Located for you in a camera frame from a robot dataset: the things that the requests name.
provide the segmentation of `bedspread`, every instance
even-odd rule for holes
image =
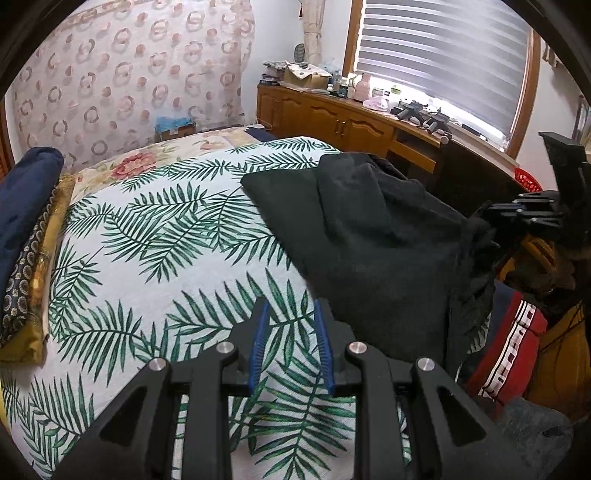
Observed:
[[[71,205],[51,279],[47,360],[2,371],[14,440],[40,474],[51,475],[147,361],[194,358],[265,296],[273,312],[261,382],[251,398],[230,399],[234,478],[351,478],[355,402],[327,395],[313,298],[240,185],[247,172],[309,168],[336,152],[310,138],[236,147]],[[409,448],[405,440],[407,457]]]
[[[196,158],[217,150],[259,143],[246,133],[247,127],[231,127],[168,140],[116,155],[76,175],[72,203],[87,195],[145,171],[169,165],[181,158]]]

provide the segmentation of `yellow folded cloth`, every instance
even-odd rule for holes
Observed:
[[[6,417],[6,410],[4,409],[4,400],[2,399],[2,382],[0,381],[0,423],[2,423],[8,433],[10,433],[10,427],[8,426],[8,419]]]
[[[43,360],[43,341],[46,336],[43,328],[44,291],[51,277],[50,266],[53,265],[58,237],[75,184],[76,179],[73,176],[65,175],[60,178],[55,188],[47,229],[29,285],[27,321],[14,337],[0,348],[0,362],[38,365]]]

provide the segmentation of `red cloth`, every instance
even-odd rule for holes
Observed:
[[[540,311],[516,291],[491,347],[466,384],[469,395],[493,398],[502,405],[522,396],[547,326]]]

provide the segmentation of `blue folded blanket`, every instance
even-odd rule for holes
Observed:
[[[51,147],[34,147],[0,183],[0,292],[35,222],[60,179],[63,155]]]

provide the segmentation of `wall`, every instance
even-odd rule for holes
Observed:
[[[104,0],[89,0],[76,11],[96,7],[104,4]],[[174,5],[177,0],[170,0]],[[183,11],[192,10],[192,4],[199,0],[184,0]],[[261,73],[264,71],[263,61],[283,60],[293,58],[293,49],[303,39],[301,24],[298,18],[300,2],[298,0],[280,0],[269,2],[268,0],[251,0],[255,17],[256,34],[252,44],[252,52],[248,65],[242,73],[242,108],[245,112],[244,121],[247,124],[256,122],[256,86]],[[9,137],[15,160],[18,161],[23,154],[18,141],[17,125],[18,116],[15,116],[12,107],[14,90],[11,87],[6,95],[7,118],[15,119],[14,124],[9,122]]]
[[[548,63],[541,62],[534,110],[517,162],[546,190],[555,190],[557,186],[544,141],[538,132],[555,132],[571,138],[580,93],[579,87],[563,66],[553,69]]]
[[[345,60],[352,0],[326,0],[322,24],[322,58],[340,69]]]

